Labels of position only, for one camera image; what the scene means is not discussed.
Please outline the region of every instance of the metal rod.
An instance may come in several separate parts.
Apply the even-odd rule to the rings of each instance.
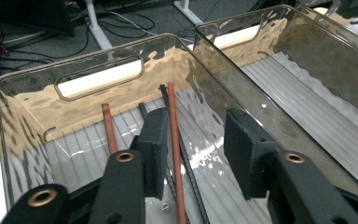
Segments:
[[[167,89],[165,88],[165,85],[160,85],[159,89],[161,90],[162,98],[166,106],[168,106],[168,93]],[[182,155],[182,163],[185,166],[186,173],[188,174],[188,178],[190,180],[191,188],[193,189],[194,195],[196,196],[197,204],[200,209],[200,213],[202,216],[202,220],[204,224],[209,224],[209,218],[208,214],[206,213],[205,205],[203,203],[199,186],[197,185],[196,177],[194,176],[193,169],[190,165],[190,158],[187,155],[185,143],[183,142],[182,135],[180,133],[180,130],[178,130],[179,133],[179,146],[180,146],[180,152]]]
[[[139,103],[138,108],[142,114],[142,118],[146,119],[147,109],[146,109],[145,103]],[[173,181],[173,177],[171,175],[170,168],[168,166],[167,166],[167,170],[165,171],[165,179],[167,180],[168,185],[170,186],[173,198],[176,200],[175,182]],[[186,223],[191,224],[190,220],[188,219],[187,214],[186,214]]]
[[[109,153],[112,155],[117,152],[115,131],[113,130],[112,115],[110,114],[109,104],[103,104],[103,123],[106,130],[107,145],[109,147]]]
[[[183,192],[183,179],[181,173],[181,158],[179,148],[179,133],[176,120],[175,90],[172,82],[168,83],[168,105],[171,124],[173,174],[175,179],[176,208],[178,223],[186,224],[185,196]]]

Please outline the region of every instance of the transparent storage container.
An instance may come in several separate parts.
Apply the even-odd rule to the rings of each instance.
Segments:
[[[267,201],[243,199],[224,157],[226,108],[241,106],[173,35],[0,77],[7,207],[42,184],[62,184],[72,193],[101,177],[108,158],[102,103],[110,104],[118,149],[127,149],[144,124],[138,104],[148,111],[163,107],[158,88],[167,82],[175,86],[178,126],[211,223],[270,222]],[[172,169],[170,138],[168,147]],[[201,223],[186,173],[183,179],[188,218]],[[146,221],[176,220],[167,183],[161,202],[146,198]]]
[[[332,184],[358,194],[358,35],[297,8],[200,24],[194,53],[283,148],[308,155]]]

